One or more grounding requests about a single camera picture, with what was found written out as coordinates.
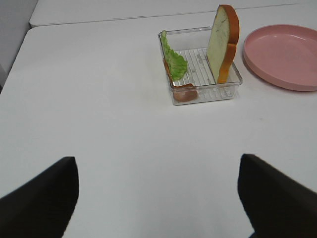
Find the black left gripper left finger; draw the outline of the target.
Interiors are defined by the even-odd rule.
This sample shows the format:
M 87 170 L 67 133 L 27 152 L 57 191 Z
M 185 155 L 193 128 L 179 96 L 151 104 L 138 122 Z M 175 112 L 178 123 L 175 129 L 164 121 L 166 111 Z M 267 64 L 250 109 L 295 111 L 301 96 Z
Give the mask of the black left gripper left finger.
M 74 157 L 64 157 L 0 199 L 2 238 L 60 238 L 79 197 Z

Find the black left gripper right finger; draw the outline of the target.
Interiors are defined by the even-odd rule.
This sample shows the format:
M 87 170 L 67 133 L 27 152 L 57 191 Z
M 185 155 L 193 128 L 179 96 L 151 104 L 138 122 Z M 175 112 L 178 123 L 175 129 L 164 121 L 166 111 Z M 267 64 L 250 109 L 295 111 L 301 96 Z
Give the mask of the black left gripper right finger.
M 317 236 L 317 194 L 256 155 L 242 155 L 237 190 L 251 237 Z

